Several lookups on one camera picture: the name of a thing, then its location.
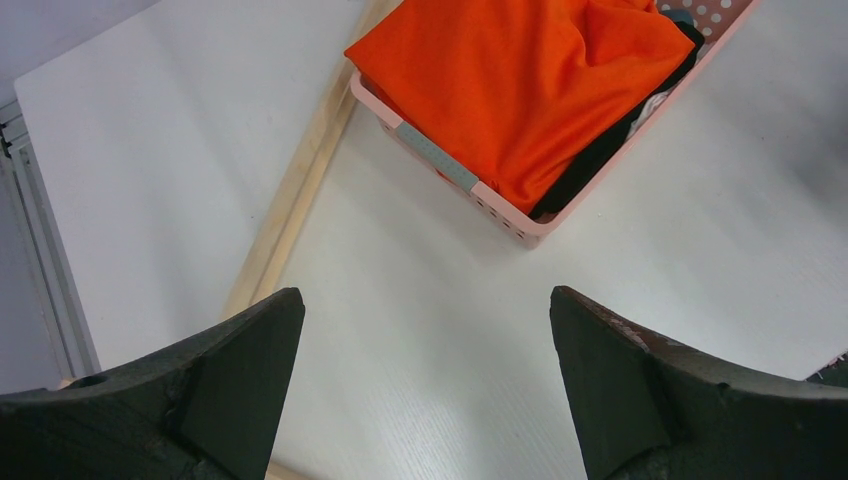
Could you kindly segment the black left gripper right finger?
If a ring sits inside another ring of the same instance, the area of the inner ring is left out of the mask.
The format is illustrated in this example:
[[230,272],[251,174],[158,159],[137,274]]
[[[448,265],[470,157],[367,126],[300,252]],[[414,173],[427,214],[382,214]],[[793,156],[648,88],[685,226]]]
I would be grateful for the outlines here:
[[566,286],[549,313],[589,478],[846,477],[847,388],[717,358]]

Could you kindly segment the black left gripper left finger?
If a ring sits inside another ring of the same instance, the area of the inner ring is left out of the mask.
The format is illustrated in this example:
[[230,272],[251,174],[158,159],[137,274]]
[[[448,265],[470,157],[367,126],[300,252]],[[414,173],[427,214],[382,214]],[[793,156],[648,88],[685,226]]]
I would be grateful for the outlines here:
[[5,479],[261,479],[306,308],[285,288],[234,317],[57,389],[1,398]]

